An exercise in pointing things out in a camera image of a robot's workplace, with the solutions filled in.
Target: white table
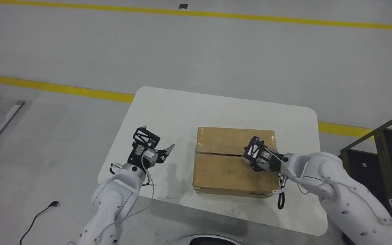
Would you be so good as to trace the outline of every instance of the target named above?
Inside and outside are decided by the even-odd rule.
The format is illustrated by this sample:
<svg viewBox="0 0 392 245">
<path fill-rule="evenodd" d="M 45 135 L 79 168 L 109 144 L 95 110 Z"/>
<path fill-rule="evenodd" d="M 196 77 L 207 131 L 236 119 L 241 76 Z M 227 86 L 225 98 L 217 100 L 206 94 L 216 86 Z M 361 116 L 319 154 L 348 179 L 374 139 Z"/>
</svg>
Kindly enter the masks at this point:
<svg viewBox="0 0 392 245">
<path fill-rule="evenodd" d="M 164 164 L 150 169 L 154 199 L 316 236 L 326 232 L 326 213 L 318 198 L 302 195 L 291 181 L 283 210 L 277 208 L 277 195 L 258 199 L 196 194 L 192 187 L 198 127 L 274 130 L 279 152 L 310 154 L 320 151 L 317 116 L 310 108 L 143 87 L 111 146 L 99 183 L 112 175 L 111 162 L 126 162 L 132 136 L 143 125 L 160 136 L 158 149 L 176 144 Z M 151 197 L 151 192 L 152 187 L 143 187 L 140 195 Z"/>
</svg>

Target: small black sticker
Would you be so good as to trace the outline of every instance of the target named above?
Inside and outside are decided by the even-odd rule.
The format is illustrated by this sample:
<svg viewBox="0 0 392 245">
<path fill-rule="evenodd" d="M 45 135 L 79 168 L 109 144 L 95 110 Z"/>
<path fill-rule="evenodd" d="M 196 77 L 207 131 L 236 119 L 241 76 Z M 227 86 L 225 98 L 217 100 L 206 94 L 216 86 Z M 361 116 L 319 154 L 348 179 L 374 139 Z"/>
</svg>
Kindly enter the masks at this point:
<svg viewBox="0 0 392 245">
<path fill-rule="evenodd" d="M 187 9 L 188 8 L 188 4 L 180 4 L 179 9 Z"/>
</svg>

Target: white cable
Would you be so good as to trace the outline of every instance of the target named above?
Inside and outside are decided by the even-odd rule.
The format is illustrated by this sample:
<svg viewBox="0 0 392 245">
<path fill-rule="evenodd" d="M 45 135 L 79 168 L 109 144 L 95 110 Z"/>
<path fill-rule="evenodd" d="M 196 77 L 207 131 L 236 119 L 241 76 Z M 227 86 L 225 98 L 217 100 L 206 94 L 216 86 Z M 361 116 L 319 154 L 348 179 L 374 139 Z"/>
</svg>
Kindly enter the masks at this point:
<svg viewBox="0 0 392 245">
<path fill-rule="evenodd" d="M 95 244 L 98 244 L 98 243 L 100 242 L 100 236 L 102 236 L 103 232 L 104 232 L 109 226 L 114 225 L 114 224 L 117 224 L 117 223 L 119 223 L 119 222 L 122 222 L 122 221 L 128 219 L 130 216 L 134 216 L 135 214 L 138 214 L 138 213 L 143 212 L 144 210 L 148 209 L 148 208 L 151 206 L 151 204 L 153 203 L 153 200 L 154 200 L 154 181 L 153 181 L 151 175 L 149 174 L 149 171 L 146 169 L 146 167 L 145 167 L 145 165 L 144 165 L 144 163 L 143 163 L 143 155 L 144 155 L 144 153 L 141 155 L 141 165 L 143 166 L 143 168 L 144 168 L 144 170 L 145 170 L 145 173 L 146 173 L 146 175 L 147 175 L 147 178 L 148 178 L 149 180 L 151 180 L 151 183 L 153 184 L 153 194 L 152 194 L 152 196 L 151 196 L 151 201 L 148 203 L 147 207 L 143 208 L 142 210 L 137 211 L 136 213 L 127 215 L 127 216 L 125 216 L 124 218 L 119 219 L 119 220 L 116 220 L 116 221 L 114 221 L 114 222 L 108 224 L 107 226 L 105 226 L 105 228 L 100 232 L 99 236 L 96 236 L 96 237 L 94 238 Z"/>
<path fill-rule="evenodd" d="M 280 162 L 282 162 L 283 164 L 285 164 L 285 162 L 283 162 L 280 158 L 278 158 L 278 157 L 277 157 L 274 153 L 272 153 L 272 151 L 270 151 L 267 147 L 265 147 L 265 149 L 266 149 L 272 156 L 276 157 L 277 160 L 279 160 Z M 308 192 L 303 192 L 303 191 L 301 190 L 301 187 L 300 187 L 300 185 L 298 184 L 297 180 L 294 181 L 294 182 L 295 182 L 296 186 L 298 186 L 300 192 L 301 192 L 303 195 L 307 195 L 307 194 L 310 193 L 309 191 L 308 191 Z M 326 184 L 326 183 L 327 183 L 327 182 L 324 181 L 324 182 L 322 182 L 321 184 L 317 185 L 316 187 L 322 186 L 323 184 Z"/>
</svg>

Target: power cord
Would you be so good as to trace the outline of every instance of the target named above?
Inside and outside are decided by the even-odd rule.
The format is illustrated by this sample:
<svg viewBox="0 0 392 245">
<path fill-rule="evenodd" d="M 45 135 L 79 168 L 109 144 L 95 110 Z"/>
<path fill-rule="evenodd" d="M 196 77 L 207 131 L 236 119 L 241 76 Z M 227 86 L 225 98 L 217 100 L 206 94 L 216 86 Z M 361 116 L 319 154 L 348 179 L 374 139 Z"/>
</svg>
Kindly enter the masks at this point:
<svg viewBox="0 0 392 245">
<path fill-rule="evenodd" d="M 25 236 L 27 235 L 27 233 L 29 233 L 29 231 L 31 230 L 31 227 L 32 227 L 32 225 L 34 225 L 34 222 L 36 221 L 36 218 L 38 217 L 38 215 L 40 215 L 40 214 L 42 214 L 43 212 L 45 212 L 48 208 L 50 208 L 50 207 L 52 207 L 52 206 L 58 206 L 58 205 L 59 205 L 59 202 L 53 201 L 53 202 L 50 203 L 50 205 L 49 205 L 47 208 L 45 208 L 43 211 L 39 212 L 39 213 L 34 217 L 34 219 L 33 219 L 32 222 L 31 222 L 30 228 L 26 231 L 26 233 L 22 236 L 22 238 L 20 238 L 19 245 L 22 245 L 22 240 L 23 240 L 23 238 L 25 238 Z"/>
</svg>

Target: cardboard box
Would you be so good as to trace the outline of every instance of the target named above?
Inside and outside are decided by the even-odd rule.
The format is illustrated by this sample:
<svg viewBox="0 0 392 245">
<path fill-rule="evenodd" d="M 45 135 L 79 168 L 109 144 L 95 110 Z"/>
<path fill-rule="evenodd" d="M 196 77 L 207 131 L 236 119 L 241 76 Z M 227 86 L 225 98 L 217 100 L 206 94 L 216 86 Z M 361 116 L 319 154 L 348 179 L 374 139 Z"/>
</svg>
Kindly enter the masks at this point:
<svg viewBox="0 0 392 245">
<path fill-rule="evenodd" d="M 241 159 L 244 147 L 253 136 L 264 139 L 276 149 L 270 130 L 199 127 L 194 168 L 197 193 L 266 198 L 279 188 L 273 173 L 254 172 Z"/>
</svg>

